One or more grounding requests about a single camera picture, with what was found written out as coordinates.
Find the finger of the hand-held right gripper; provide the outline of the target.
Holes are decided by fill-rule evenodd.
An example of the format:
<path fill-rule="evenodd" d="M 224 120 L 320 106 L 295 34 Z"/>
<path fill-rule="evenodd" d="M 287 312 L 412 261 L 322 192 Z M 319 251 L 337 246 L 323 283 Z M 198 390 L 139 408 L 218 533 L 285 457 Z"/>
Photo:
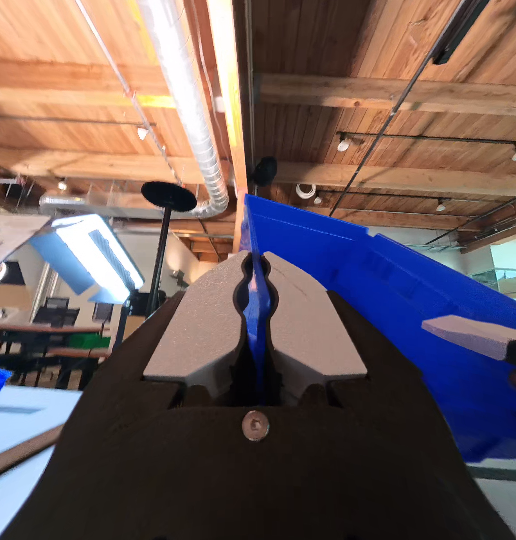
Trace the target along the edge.
<path fill-rule="evenodd" d="M 516 329 L 457 315 L 424 320 L 422 328 L 450 343 L 496 361 L 505 361 L 508 345 L 516 341 Z"/>

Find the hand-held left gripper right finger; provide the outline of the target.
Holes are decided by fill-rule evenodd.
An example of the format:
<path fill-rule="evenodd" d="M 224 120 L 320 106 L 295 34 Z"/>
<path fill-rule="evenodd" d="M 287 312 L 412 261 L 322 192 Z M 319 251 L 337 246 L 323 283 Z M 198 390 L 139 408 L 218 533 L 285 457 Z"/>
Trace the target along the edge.
<path fill-rule="evenodd" d="M 264 253 L 273 304 L 269 336 L 282 400 L 298 400 L 312 384 L 366 377 L 368 370 L 326 288 L 304 270 Z"/>

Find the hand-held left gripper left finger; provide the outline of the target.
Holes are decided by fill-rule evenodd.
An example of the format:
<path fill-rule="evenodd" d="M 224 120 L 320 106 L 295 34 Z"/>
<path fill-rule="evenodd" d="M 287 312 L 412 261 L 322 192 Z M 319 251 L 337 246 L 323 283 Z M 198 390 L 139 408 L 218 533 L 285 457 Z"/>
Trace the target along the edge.
<path fill-rule="evenodd" d="M 201 386 L 226 396 L 253 371 L 247 322 L 252 255 L 241 251 L 190 285 L 144 371 L 150 382 Z"/>

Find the black light stand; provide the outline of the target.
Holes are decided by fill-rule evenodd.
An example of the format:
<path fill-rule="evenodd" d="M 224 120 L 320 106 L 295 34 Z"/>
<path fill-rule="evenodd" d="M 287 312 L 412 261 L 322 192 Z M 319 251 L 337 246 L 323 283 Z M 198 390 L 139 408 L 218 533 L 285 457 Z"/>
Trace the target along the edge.
<path fill-rule="evenodd" d="M 131 291 L 127 299 L 124 301 L 124 303 L 121 305 L 120 315 L 119 315 L 119 322 L 116 329 L 115 337 L 111 341 L 111 352 L 113 352 L 124 340 L 124 334 L 126 329 L 126 323 L 128 315 L 131 311 L 132 307 L 132 299 L 135 291 Z"/>

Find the green crate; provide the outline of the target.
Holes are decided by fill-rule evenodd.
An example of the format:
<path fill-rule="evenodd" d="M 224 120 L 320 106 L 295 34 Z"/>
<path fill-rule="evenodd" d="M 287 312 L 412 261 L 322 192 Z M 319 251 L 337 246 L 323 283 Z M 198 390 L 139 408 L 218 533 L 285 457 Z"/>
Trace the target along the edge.
<path fill-rule="evenodd" d="M 103 336 L 99 333 L 72 334 L 67 341 L 67 347 L 75 349 L 107 349 L 110 345 L 111 337 Z"/>

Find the black floor lamp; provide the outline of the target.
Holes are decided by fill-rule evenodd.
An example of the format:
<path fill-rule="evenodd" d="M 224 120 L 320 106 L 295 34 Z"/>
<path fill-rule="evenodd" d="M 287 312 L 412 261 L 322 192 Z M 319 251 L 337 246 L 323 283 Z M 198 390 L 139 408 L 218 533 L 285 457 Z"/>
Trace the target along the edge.
<path fill-rule="evenodd" d="M 189 212 L 197 205 L 196 197 L 186 188 L 161 181 L 150 181 L 142 185 L 143 197 L 152 205 L 164 210 L 159 241 L 157 245 L 152 283 L 148 295 L 146 315 L 148 318 L 157 308 L 162 265 L 166 252 L 168 231 L 172 212 Z"/>

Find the white light panel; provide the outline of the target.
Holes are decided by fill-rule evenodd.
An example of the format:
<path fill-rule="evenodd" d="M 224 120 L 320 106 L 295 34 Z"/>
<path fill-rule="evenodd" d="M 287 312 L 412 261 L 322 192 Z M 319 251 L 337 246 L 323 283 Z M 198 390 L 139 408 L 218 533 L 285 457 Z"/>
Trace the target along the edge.
<path fill-rule="evenodd" d="M 53 220 L 29 243 L 74 294 L 97 287 L 89 302 L 123 305 L 145 283 L 112 228 L 97 214 Z"/>

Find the printed instruction sheet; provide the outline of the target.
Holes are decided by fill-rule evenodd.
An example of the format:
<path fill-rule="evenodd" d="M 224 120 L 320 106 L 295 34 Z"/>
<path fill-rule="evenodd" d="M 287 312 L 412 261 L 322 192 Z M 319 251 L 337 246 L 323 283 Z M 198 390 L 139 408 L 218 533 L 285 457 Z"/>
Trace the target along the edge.
<path fill-rule="evenodd" d="M 0 264 L 50 220 L 46 215 L 0 213 Z"/>

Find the black track light bar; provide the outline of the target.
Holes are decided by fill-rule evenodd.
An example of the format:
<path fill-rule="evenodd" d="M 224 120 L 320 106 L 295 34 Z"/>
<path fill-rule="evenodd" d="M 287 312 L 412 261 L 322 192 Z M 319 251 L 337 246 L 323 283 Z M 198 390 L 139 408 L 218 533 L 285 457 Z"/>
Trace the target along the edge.
<path fill-rule="evenodd" d="M 460 1 L 432 51 L 432 64 L 446 64 L 489 1 Z"/>

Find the wooden post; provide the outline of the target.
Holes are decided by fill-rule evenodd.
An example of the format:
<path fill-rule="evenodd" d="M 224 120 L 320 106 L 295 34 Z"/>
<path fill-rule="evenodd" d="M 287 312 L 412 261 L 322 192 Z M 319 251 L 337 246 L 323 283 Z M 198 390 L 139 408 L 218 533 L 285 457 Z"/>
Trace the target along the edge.
<path fill-rule="evenodd" d="M 240 250 L 248 193 L 233 1 L 207 1 L 237 195 L 233 253 Z"/>

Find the silver air duct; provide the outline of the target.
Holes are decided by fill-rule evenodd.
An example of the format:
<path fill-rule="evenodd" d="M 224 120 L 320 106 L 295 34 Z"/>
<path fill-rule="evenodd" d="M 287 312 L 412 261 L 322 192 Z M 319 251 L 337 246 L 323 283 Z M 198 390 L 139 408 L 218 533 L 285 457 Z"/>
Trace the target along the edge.
<path fill-rule="evenodd" d="M 227 209 L 229 194 L 184 2 L 138 1 L 138 10 L 209 196 L 191 210 L 176 211 L 175 218 L 216 217 Z"/>

